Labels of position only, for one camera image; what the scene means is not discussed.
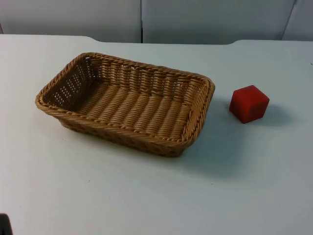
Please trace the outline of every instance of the wicker basket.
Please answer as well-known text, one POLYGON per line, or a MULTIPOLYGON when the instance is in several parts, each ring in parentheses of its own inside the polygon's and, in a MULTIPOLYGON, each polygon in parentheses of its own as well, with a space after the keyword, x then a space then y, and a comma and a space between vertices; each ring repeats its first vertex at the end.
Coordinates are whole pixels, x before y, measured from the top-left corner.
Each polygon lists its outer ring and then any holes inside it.
POLYGON ((179 156, 199 135, 214 89, 199 74, 84 53, 40 91, 36 105, 74 131, 179 156))

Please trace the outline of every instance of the table surface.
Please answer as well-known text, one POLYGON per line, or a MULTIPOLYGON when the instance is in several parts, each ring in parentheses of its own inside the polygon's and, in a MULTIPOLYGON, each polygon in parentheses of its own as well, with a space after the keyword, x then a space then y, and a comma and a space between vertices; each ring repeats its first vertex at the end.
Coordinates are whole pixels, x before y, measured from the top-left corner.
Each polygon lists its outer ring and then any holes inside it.
POLYGON ((0 35, 0 74, 0 212, 15 235, 312 234, 313 42, 0 35), (36 108, 39 90, 90 51, 211 77, 206 123, 182 157, 75 133, 36 108), (241 124, 227 106, 251 84, 270 103, 241 124))

